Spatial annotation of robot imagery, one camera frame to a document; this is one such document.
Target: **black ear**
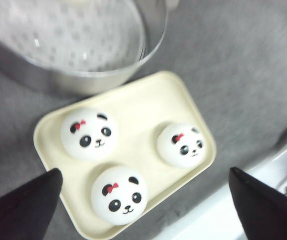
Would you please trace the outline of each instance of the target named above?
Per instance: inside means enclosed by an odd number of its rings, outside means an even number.
[[[70,132],[72,133],[72,134],[74,134],[75,132],[76,132],[76,127],[75,127],[75,125],[76,124],[78,124],[79,122],[74,122],[71,126],[70,126]]]
[[[111,184],[107,184],[106,186],[104,186],[102,188],[102,195],[107,196],[107,194],[108,194],[108,187],[112,187],[112,185]]]
[[[193,131],[193,132],[196,133],[196,134],[199,133],[199,131],[198,131],[197,128],[195,128],[195,127],[193,127],[193,128],[191,129],[191,131]]]
[[[129,182],[133,183],[133,184],[139,184],[138,179],[135,178],[134,176],[129,177]]]
[[[176,144],[178,141],[177,141],[177,138],[178,138],[178,135],[174,135],[171,139],[171,141]]]
[[[97,118],[100,118],[100,119],[104,119],[104,120],[108,120],[108,117],[106,117],[104,114],[102,114],[102,113],[98,113],[97,114]]]

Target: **red bow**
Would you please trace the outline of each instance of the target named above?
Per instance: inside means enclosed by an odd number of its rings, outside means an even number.
[[[80,126],[81,126],[82,124],[86,124],[86,121],[85,121],[85,120],[81,120],[80,123],[76,123],[76,124],[74,125],[75,129],[79,130],[79,129],[80,129]]]
[[[178,142],[184,136],[183,133],[180,133],[179,136],[175,137],[175,140]]]
[[[113,189],[114,189],[114,188],[118,188],[118,187],[119,187],[119,185],[118,185],[117,183],[114,183],[113,186],[107,187],[108,193],[111,194],[112,191],[113,191]]]

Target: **rectangular tray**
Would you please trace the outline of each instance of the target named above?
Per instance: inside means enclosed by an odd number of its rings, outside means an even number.
[[[118,125],[116,149],[102,161],[75,160],[62,147],[61,122],[70,111],[80,107],[107,112]],[[196,168],[172,167],[158,156],[156,140],[160,128],[165,123],[175,122],[191,123],[204,136],[207,153],[205,161]],[[92,210],[91,185],[106,168],[126,165],[142,174],[148,187],[144,215],[208,168],[216,156],[215,141],[187,88],[177,75],[168,71],[157,72],[47,114],[36,125],[33,142],[45,169],[58,168],[62,172],[60,198],[63,205],[79,234],[92,240],[111,239],[131,225],[111,225]]]

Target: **gray countertop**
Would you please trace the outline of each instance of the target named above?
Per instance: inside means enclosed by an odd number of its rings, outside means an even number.
[[[116,240],[156,236],[224,184],[229,167],[253,163],[278,141],[287,128],[287,1],[181,0],[160,49],[132,79],[160,70],[184,80],[215,138],[217,158]],[[33,91],[0,72],[0,196],[45,172],[34,127],[80,99]],[[45,239],[82,239],[61,202]]]

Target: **panda face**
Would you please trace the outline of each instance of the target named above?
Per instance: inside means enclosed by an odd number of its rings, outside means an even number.
[[[91,188],[91,206],[103,220],[124,225],[136,220],[148,202],[144,179],[135,170],[116,166],[104,171]]]
[[[106,113],[82,108],[70,113],[61,126],[61,142],[74,158],[96,161],[105,158],[117,143],[117,127]]]
[[[173,123],[157,139],[157,150],[162,159],[175,167],[191,168],[205,158],[205,140],[191,124]]]

